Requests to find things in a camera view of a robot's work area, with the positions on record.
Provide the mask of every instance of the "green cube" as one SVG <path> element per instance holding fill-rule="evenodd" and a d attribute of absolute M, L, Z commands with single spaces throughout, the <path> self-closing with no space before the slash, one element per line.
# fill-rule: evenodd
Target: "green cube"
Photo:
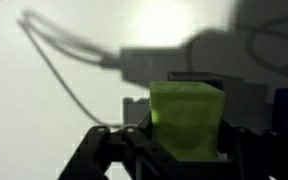
<path fill-rule="evenodd" d="M 153 140 L 177 160 L 217 159 L 225 93 L 202 82 L 151 82 Z"/>

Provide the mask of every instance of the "cable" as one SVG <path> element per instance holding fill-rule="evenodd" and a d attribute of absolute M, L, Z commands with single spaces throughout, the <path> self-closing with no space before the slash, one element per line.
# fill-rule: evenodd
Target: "cable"
<path fill-rule="evenodd" d="M 47 55 L 43 52 L 43 50 L 41 49 L 41 47 L 38 45 L 38 43 L 36 42 L 36 40 L 33 38 L 31 31 L 30 31 L 30 27 L 27 26 L 27 23 L 19 21 L 19 25 L 22 27 L 22 29 L 24 30 L 25 34 L 27 35 L 27 37 L 29 38 L 29 40 L 31 41 L 31 43 L 34 45 L 34 47 L 36 48 L 36 50 L 38 51 L 38 53 L 42 56 L 42 58 L 44 59 L 44 61 L 46 62 L 47 66 L 49 67 L 49 69 L 51 70 L 51 72 L 53 73 L 53 75 L 56 77 L 56 79 L 59 81 L 59 83 L 62 85 L 62 87 L 64 88 L 64 90 L 68 93 L 68 95 L 71 97 L 71 99 L 75 102 L 75 104 L 83 111 L 83 113 L 91 120 L 95 121 L 96 123 L 103 125 L 103 126 L 108 126 L 111 128 L 120 128 L 121 125 L 119 124 L 106 124 L 104 122 L 102 122 L 101 120 L 99 120 L 97 117 L 95 117 L 90 111 L 88 111 L 88 109 L 83 105 L 83 103 L 77 98 L 77 96 L 73 93 L 72 89 L 67 85 L 67 83 L 64 81 L 64 79 L 61 77 L 61 75 L 58 73 L 57 69 L 55 68 L 55 66 L 52 64 L 52 62 L 50 61 L 50 59 L 47 57 Z"/>

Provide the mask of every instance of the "translucent green block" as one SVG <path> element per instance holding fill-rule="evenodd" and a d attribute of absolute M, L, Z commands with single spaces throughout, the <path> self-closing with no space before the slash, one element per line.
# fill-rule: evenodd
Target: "translucent green block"
<path fill-rule="evenodd" d="M 217 159 L 225 94 L 202 82 L 151 82 L 152 138 L 177 160 Z"/>

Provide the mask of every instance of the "wire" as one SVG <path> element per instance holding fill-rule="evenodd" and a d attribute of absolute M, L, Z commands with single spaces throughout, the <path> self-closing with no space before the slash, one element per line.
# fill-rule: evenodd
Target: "wire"
<path fill-rule="evenodd" d="M 120 128 L 121 125 L 119 124 L 107 124 L 102 122 L 100 119 L 98 119 L 97 117 L 95 117 L 84 105 L 83 103 L 78 99 L 78 97 L 74 94 L 74 92 L 72 91 L 72 89 L 67 85 L 67 83 L 64 81 L 64 79 L 61 77 L 61 75 L 58 73 L 57 69 L 55 68 L 55 66 L 52 64 L 52 62 L 50 61 L 50 59 L 48 58 L 48 56 L 43 52 L 43 50 L 41 49 L 41 47 L 38 45 L 38 43 L 36 42 L 36 40 L 33 38 L 32 33 L 30 31 L 30 27 L 27 25 L 27 23 L 19 21 L 19 25 L 22 27 L 22 29 L 24 30 L 25 34 L 27 35 L 27 37 L 29 38 L 29 40 L 31 41 L 31 43 L 34 45 L 34 47 L 36 48 L 36 50 L 38 51 L 38 53 L 42 56 L 42 58 L 44 59 L 44 61 L 46 62 L 47 66 L 49 67 L 49 69 L 51 70 L 51 72 L 53 73 L 53 75 L 56 77 L 56 79 L 59 81 L 59 83 L 62 85 L 62 87 L 64 88 L 64 90 L 68 93 L 68 95 L 71 97 L 71 99 L 75 102 L 75 104 L 83 111 L 83 113 L 91 120 L 95 121 L 96 123 L 103 125 L 103 126 L 108 126 L 111 128 Z"/>

